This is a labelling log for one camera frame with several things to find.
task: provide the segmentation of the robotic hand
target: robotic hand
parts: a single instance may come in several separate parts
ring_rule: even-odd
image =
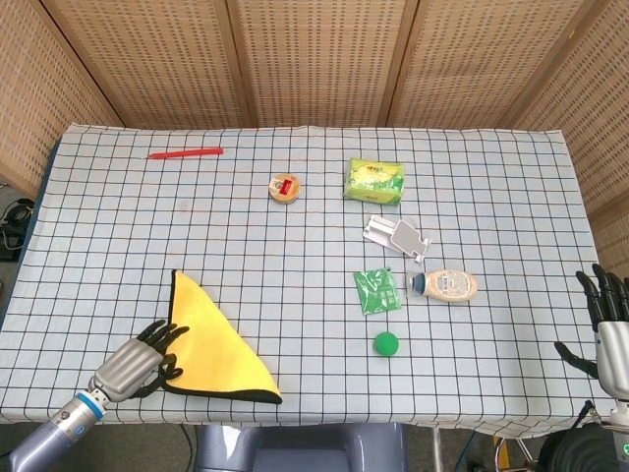
[[[87,390],[77,393],[11,452],[11,470],[47,470],[102,419],[108,403],[144,398],[162,386],[164,381],[179,377],[183,371],[175,368],[176,357],[165,352],[170,343],[188,328],[164,324],[164,320],[151,324],[107,359],[89,379]],[[155,373],[155,379],[144,385]]]
[[[560,341],[554,347],[562,360],[598,379],[602,389],[616,400],[610,422],[601,425],[614,431],[618,459],[624,465],[629,462],[629,278],[623,283],[598,264],[592,269],[600,290],[581,271],[577,272],[577,278],[588,299],[597,361],[577,357]]]

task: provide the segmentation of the red pen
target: red pen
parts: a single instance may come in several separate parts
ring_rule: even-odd
[[[200,149],[172,150],[169,152],[152,152],[149,159],[170,159],[171,157],[188,157],[191,155],[220,155],[222,147],[202,147]]]

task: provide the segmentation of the white phone holder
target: white phone holder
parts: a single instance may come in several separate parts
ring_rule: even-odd
[[[418,264],[424,261],[424,254],[430,245],[430,238],[422,239],[422,234],[403,219],[394,223],[376,215],[370,218],[363,236],[380,246],[415,258]]]

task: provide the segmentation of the woven wall panel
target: woven wall panel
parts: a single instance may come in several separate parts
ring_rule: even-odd
[[[375,126],[404,5],[240,0],[259,125]]]
[[[594,240],[605,270],[629,277],[629,214],[595,231]]]
[[[127,126],[246,124],[211,0],[44,3]]]
[[[629,2],[616,0],[516,125],[561,129],[589,213],[629,188]]]
[[[499,127],[582,3],[423,0],[419,36],[409,49],[388,124]]]
[[[34,196],[72,121],[120,120],[30,2],[0,0],[0,11],[0,180]]]

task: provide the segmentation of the green soap package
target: green soap package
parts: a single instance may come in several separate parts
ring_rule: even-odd
[[[404,192],[404,164],[350,159],[345,198],[397,205]]]

